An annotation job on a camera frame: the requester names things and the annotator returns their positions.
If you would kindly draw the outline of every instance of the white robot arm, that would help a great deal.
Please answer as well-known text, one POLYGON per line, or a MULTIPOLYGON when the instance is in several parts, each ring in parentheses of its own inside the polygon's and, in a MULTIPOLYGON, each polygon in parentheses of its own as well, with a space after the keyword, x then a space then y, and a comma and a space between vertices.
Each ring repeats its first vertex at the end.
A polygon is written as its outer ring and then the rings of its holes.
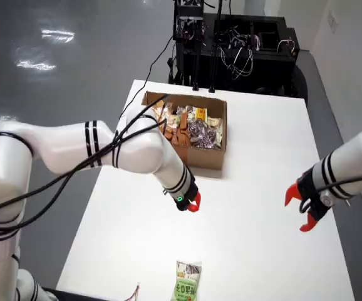
POLYGON ((362 133, 313 165, 286 193, 287 206, 292 198, 301 200, 299 211, 308 211, 310 231, 339 200, 348 200, 362 192, 362 133))
MULTIPOLYGON (((108 147, 117 136, 102 121, 62 127, 0 123, 0 206, 7 199, 27 193, 33 159, 41 158, 49 170, 65 179, 81 162, 95 156, 83 169, 114 165, 130 172, 153 174, 179 210, 197 211, 200 194, 195 178, 160 133, 153 110, 134 108, 126 123, 125 131, 119 134, 123 143, 116 148, 108 147)), ((20 231, 15 227, 21 224, 24 207, 22 199, 0 208, 0 300, 15 298, 18 265, 11 257, 19 255, 20 231), (1 231, 10 227, 12 231, 1 231)))

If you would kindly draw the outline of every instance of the gray floor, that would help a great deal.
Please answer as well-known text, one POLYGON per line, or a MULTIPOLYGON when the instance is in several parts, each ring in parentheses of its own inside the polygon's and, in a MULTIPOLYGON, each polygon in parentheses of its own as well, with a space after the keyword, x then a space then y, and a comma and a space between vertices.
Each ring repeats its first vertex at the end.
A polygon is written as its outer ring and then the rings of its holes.
MULTIPOLYGON (((114 129, 133 79, 145 78, 172 33, 172 8, 168 0, 0 0, 0 117, 39 125, 98 119, 114 129), (42 38, 43 29, 72 32, 73 39, 69 33, 42 38), (39 68, 50 70, 21 67, 42 63, 39 68)), ((167 81, 169 56, 167 50, 151 80, 167 81)), ((298 65, 308 81, 308 112, 322 157, 342 144, 341 136, 313 57, 302 51, 298 65)), ((23 231, 21 266, 45 286, 56 286, 97 175, 77 174, 50 211, 23 231)), ((30 189, 52 177, 37 162, 30 189)), ((26 216, 52 194, 29 199, 26 216)), ((354 294, 362 300, 362 200, 351 209, 337 206, 334 214, 354 294)))

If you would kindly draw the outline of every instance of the cardboard box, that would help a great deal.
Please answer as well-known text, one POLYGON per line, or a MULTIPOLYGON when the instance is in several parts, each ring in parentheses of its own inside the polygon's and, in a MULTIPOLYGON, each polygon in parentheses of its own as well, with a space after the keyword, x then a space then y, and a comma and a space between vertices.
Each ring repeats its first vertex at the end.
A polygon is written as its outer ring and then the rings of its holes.
MULTIPOLYGON (((142 104, 149 105, 163 95, 165 95, 165 93, 146 92, 142 104)), ((208 116, 222 118, 223 137, 220 150, 173 145, 181 160, 188 166, 222 169, 225 148, 227 146, 227 102, 216 98, 173 94, 168 95, 168 102, 172 102, 176 107, 191 105, 199 108, 207 108, 208 116)))

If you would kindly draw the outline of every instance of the white tabletop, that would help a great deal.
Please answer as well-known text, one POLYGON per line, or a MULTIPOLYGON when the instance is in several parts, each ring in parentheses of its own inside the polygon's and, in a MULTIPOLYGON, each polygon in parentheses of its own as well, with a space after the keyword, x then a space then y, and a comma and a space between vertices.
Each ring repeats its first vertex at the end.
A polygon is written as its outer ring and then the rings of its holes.
POLYGON ((354 300, 332 211, 302 233, 298 200, 284 207, 286 189, 319 160, 304 101, 152 82, 146 90, 227 101, 223 170, 193 169, 202 203, 190 213, 153 176, 104 167, 57 289, 123 300, 140 282, 139 301, 169 301, 183 260, 202 262, 203 301, 354 300))

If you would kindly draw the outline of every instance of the black machine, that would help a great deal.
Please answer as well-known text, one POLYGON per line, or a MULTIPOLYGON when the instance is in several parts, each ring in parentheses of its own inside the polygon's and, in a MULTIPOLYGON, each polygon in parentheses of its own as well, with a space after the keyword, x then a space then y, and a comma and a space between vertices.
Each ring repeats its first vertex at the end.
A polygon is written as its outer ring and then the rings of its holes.
POLYGON ((175 0, 177 74, 171 59, 169 83, 307 100, 294 28, 282 17, 221 15, 221 9, 222 0, 217 14, 204 13, 203 0, 175 0))

